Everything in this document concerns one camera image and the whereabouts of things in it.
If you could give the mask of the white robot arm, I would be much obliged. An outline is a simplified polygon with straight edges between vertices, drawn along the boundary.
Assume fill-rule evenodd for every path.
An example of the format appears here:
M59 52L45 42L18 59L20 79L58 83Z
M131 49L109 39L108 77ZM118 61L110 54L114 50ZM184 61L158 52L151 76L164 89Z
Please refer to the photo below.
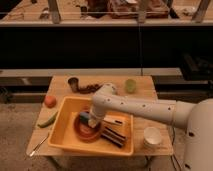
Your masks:
M91 98L88 124L94 128L109 110L172 125L186 131L182 171L213 171L213 98L199 103L128 98L105 83Z

